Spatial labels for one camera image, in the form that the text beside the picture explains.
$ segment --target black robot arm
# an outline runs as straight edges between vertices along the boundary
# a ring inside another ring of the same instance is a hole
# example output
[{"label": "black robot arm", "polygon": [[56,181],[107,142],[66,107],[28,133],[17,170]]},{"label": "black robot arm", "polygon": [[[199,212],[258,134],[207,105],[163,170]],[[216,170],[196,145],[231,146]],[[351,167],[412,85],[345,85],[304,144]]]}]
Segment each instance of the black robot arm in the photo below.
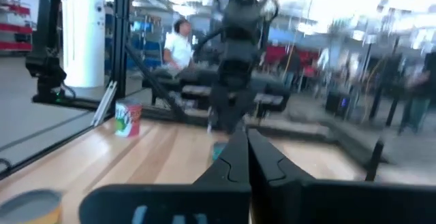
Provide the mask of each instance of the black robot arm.
[{"label": "black robot arm", "polygon": [[37,95],[49,99],[55,95],[54,88],[61,86],[67,78],[59,65],[57,56],[57,21],[61,0],[40,0],[37,30],[32,34],[32,51],[26,58],[26,68],[32,77],[37,78]]},{"label": "black robot arm", "polygon": [[[260,60],[260,28],[262,25],[269,28],[270,22],[265,21],[262,12],[267,1],[229,0],[224,10],[219,8],[223,14],[220,28],[205,36],[195,49],[197,53],[207,40],[221,34],[223,53],[217,70],[218,79],[212,84],[209,94],[212,114],[210,118],[217,118],[219,126],[228,133],[232,133],[239,128],[238,125],[243,124],[240,123],[241,119],[252,109],[257,94],[257,91],[251,88],[250,81],[253,69]],[[278,14],[276,1],[275,4],[277,9],[272,18]],[[230,96],[234,98],[232,103],[228,99]]]}]

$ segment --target can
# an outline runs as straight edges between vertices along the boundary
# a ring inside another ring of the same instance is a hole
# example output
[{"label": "can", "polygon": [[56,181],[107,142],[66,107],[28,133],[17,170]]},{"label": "can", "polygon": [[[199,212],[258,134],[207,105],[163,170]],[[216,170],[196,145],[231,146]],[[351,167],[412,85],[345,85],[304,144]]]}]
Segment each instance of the can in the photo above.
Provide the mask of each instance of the can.
[{"label": "can", "polygon": [[50,189],[21,193],[0,205],[0,223],[60,224],[62,194]]},{"label": "can", "polygon": [[115,134],[131,137],[139,134],[142,104],[135,99],[121,99],[115,103]]}]

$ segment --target red shelf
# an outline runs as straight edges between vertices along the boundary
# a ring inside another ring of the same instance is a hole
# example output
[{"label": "red shelf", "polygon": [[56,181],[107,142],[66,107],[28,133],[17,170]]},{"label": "red shelf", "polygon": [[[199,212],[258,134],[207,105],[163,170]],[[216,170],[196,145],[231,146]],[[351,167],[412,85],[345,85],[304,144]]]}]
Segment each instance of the red shelf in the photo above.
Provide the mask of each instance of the red shelf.
[{"label": "red shelf", "polygon": [[32,34],[31,27],[21,27],[11,24],[0,23],[0,31],[10,31],[14,33]]},{"label": "red shelf", "polygon": [[0,50],[31,51],[32,50],[32,45],[28,44],[28,43],[0,42]]},{"label": "red shelf", "polygon": [[8,6],[9,10],[12,12],[15,12],[17,14],[22,14],[22,15],[27,15],[30,16],[30,9],[27,7],[23,7],[23,6],[19,6],[19,5],[14,5],[14,4],[9,4],[9,3],[4,3],[3,5]]}]

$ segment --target ceiling light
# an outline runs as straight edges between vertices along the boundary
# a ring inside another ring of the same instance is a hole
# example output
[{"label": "ceiling light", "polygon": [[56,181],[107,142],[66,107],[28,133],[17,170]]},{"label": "ceiling light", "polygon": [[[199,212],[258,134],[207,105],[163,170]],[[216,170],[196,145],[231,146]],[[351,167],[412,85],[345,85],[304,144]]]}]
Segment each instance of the ceiling light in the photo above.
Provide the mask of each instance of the ceiling light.
[{"label": "ceiling light", "polygon": [[299,23],[297,26],[297,30],[307,35],[312,35],[315,33],[313,31],[313,26],[305,23]]},{"label": "ceiling light", "polygon": [[364,39],[364,37],[365,37],[364,31],[359,31],[359,30],[353,31],[352,39],[357,40],[357,41],[362,41]]}]

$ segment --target desk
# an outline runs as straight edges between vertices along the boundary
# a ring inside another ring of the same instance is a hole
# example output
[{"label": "desk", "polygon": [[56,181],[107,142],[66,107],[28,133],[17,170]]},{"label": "desk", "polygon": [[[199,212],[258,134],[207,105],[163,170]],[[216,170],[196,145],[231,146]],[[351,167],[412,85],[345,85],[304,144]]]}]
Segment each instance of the desk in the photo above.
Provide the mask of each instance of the desk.
[{"label": "desk", "polygon": [[[207,134],[205,128],[156,121],[142,121],[135,138],[120,138],[113,125],[108,121],[2,180],[0,202],[24,191],[51,188],[63,193],[63,223],[79,223],[78,206],[93,189],[127,182],[191,183],[211,164],[213,144],[227,139],[223,133]],[[270,141],[317,178],[351,180],[361,175],[334,146]]]}]

